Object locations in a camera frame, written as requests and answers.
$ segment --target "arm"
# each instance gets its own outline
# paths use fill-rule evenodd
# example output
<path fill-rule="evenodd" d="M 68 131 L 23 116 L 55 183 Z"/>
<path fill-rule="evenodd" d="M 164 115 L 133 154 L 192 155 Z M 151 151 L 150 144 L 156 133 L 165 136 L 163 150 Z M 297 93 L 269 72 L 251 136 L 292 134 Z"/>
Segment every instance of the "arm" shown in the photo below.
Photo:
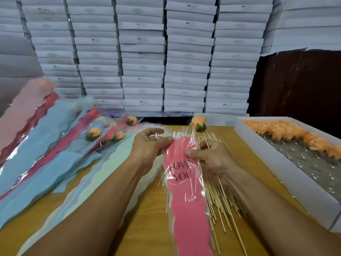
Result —
<path fill-rule="evenodd" d="M 137 134 L 129 157 L 81 206 L 23 255 L 107 255 L 140 178 L 151 169 L 159 149 L 173 140 L 148 138 L 156 132 L 164 130 L 149 128 Z"/>
<path fill-rule="evenodd" d="M 204 170 L 218 175 L 223 185 L 246 208 L 276 256 L 341 255 L 341 240 L 305 216 L 265 183 L 243 169 L 228 148 L 220 143 L 201 142 L 202 150 L 187 150 L 193 159 L 200 159 Z"/>

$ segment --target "wooden table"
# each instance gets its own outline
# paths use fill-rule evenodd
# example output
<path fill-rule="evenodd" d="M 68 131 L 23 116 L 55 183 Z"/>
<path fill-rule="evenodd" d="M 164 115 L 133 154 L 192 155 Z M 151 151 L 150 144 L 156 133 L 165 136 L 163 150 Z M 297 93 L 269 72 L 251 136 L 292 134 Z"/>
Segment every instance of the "wooden table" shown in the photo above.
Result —
<path fill-rule="evenodd" d="M 178 130 L 181 126 L 169 126 Z M 236 160 L 249 172 L 268 184 L 282 197 L 299 210 L 304 208 L 289 194 L 252 150 L 233 131 L 233 127 L 208 127 L 207 131 L 221 136 Z M 10 221 L 0 231 L 0 254 L 15 256 L 21 245 L 44 224 L 45 219 L 54 209 L 60 206 L 66 195 L 76 187 L 91 167 L 79 172 L 68 185 L 64 193 L 50 193 L 34 203 L 20 216 Z M 139 202 L 125 219 L 123 227 L 117 233 L 109 255 L 112 256 L 173 256 L 172 239 L 168 231 L 168 215 L 166 214 L 166 190 L 158 182 L 154 182 L 139 198 Z M 271 255 L 266 244 L 247 219 L 234 214 L 236 224 L 244 242 L 248 256 Z M 233 231 L 224 233 L 218 221 L 215 224 L 221 255 L 242 256 L 243 251 Z"/>

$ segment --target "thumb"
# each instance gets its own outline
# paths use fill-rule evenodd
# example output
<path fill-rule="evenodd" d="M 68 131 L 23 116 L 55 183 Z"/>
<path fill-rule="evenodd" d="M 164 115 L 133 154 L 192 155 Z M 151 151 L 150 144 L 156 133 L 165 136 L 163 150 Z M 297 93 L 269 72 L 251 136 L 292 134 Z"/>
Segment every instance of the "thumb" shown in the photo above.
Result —
<path fill-rule="evenodd" d="M 173 142 L 173 137 L 160 137 L 160 139 L 155 141 L 155 148 L 161 149 Z"/>
<path fill-rule="evenodd" d="M 185 155 L 187 155 L 191 159 L 207 161 L 209 158 L 209 150 L 190 149 L 185 151 Z"/>

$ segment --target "stacked white box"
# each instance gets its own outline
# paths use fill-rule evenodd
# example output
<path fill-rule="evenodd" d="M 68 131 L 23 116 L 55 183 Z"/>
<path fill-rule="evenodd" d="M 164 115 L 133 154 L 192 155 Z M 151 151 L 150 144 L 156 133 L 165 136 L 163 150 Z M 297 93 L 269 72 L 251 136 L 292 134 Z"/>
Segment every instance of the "stacked white box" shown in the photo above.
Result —
<path fill-rule="evenodd" d="M 29 38 L 20 0 L 0 0 L 0 36 Z"/>
<path fill-rule="evenodd" d="M 202 113 L 216 0 L 167 0 L 165 111 Z"/>
<path fill-rule="evenodd" d="M 262 54 L 341 50 L 341 0 L 274 0 Z"/>
<path fill-rule="evenodd" d="M 273 0 L 219 0 L 205 112 L 246 115 Z"/>
<path fill-rule="evenodd" d="M 115 0 L 66 0 L 87 95 L 99 108 L 122 110 L 121 58 Z"/>
<path fill-rule="evenodd" d="M 127 111 L 162 111 L 164 0 L 116 0 Z"/>
<path fill-rule="evenodd" d="M 38 61 L 61 98 L 82 95 L 73 31 L 65 0 L 21 0 Z"/>

